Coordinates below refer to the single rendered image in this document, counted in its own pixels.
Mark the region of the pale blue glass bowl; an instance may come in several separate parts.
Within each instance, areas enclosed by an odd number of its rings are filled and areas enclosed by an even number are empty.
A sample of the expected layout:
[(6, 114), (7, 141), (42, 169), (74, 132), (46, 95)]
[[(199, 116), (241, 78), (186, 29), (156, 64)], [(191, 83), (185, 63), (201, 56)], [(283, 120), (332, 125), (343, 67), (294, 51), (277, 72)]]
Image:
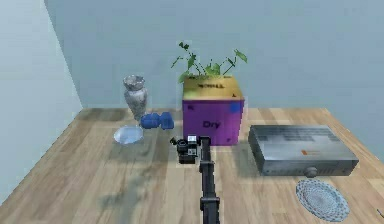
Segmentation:
[(114, 140), (121, 145), (135, 143), (142, 139), (143, 130), (136, 125), (125, 125), (120, 127), (113, 135)]

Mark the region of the green house plant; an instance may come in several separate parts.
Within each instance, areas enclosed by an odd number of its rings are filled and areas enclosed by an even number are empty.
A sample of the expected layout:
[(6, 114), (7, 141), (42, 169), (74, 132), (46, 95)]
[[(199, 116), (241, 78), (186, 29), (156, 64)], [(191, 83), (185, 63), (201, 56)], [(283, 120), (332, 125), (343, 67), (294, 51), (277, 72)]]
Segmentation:
[(228, 72), (235, 68), (238, 61), (248, 62), (248, 57), (238, 49), (234, 49), (234, 57), (226, 57), (221, 63), (216, 63), (210, 60), (207, 65), (203, 65), (195, 53), (190, 51), (190, 45), (184, 42), (179, 42), (178, 46), (186, 52), (185, 56), (177, 56), (171, 67), (174, 68), (179, 61), (186, 62), (186, 69), (179, 75), (178, 82), (183, 83), (187, 78), (202, 78), (225, 76)]

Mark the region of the grey stereo receiver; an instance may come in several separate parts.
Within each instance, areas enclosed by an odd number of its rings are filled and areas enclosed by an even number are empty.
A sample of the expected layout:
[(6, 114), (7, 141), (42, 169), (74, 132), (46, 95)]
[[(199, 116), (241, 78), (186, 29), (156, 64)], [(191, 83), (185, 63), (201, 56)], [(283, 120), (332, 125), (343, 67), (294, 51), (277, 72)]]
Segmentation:
[(248, 142), (263, 176), (349, 176), (359, 162), (327, 125), (251, 125)]

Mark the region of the blue dumbbell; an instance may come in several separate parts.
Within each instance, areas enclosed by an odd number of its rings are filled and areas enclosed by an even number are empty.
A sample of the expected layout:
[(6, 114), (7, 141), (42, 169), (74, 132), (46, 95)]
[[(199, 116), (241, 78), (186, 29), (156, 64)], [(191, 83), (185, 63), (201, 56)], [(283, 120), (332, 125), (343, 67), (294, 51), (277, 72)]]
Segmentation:
[(163, 130), (168, 130), (174, 128), (174, 120), (170, 112), (146, 114), (141, 118), (140, 124), (144, 129), (160, 127)]

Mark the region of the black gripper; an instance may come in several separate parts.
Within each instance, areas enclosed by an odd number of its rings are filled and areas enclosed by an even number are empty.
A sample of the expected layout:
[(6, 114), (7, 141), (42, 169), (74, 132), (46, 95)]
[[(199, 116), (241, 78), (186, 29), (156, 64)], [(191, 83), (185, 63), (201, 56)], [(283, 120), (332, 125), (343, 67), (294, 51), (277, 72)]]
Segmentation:
[(180, 164), (194, 164), (196, 158), (196, 137), (188, 136), (186, 139), (177, 140), (173, 137), (170, 140), (176, 146)]

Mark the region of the purple and yellow block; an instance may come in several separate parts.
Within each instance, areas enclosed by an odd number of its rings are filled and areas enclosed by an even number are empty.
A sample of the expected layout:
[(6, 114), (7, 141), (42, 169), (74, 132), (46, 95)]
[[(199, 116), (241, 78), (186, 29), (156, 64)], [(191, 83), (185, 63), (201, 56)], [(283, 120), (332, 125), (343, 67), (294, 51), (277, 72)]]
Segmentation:
[(238, 143), (244, 96), (234, 76), (189, 76), (183, 82), (183, 136), (209, 136), (213, 146)]

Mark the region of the blue patterned plate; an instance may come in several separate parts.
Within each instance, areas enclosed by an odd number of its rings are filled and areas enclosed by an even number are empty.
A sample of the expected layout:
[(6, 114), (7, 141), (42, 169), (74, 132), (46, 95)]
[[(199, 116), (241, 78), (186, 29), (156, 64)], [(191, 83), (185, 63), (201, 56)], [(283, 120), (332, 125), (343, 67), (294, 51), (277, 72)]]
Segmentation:
[(318, 179), (300, 180), (296, 196), (302, 206), (314, 216), (328, 221), (344, 221), (350, 208), (344, 196), (332, 185)]

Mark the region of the grey marbled vase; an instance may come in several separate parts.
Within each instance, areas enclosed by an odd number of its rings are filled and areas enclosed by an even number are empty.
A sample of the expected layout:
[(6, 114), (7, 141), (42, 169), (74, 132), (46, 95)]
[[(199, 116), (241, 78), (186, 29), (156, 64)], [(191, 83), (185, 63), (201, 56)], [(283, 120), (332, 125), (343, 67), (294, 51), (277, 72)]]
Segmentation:
[(143, 76), (129, 75), (123, 79), (126, 88), (124, 98), (129, 109), (133, 113), (134, 119), (139, 121), (146, 112), (147, 107), (147, 89), (144, 86)]

